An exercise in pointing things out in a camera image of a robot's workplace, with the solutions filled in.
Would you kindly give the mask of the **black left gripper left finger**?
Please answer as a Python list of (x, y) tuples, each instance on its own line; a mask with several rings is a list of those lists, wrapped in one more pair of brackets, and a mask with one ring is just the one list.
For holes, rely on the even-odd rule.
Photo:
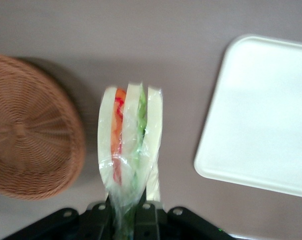
[(109, 201), (97, 201), (87, 207), (86, 240), (112, 240), (112, 207)]

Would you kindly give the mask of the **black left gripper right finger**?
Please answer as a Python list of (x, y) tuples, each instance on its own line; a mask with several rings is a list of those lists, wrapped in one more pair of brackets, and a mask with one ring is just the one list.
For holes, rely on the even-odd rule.
[(157, 210), (154, 204), (146, 202), (137, 208), (135, 214), (134, 239), (159, 239)]

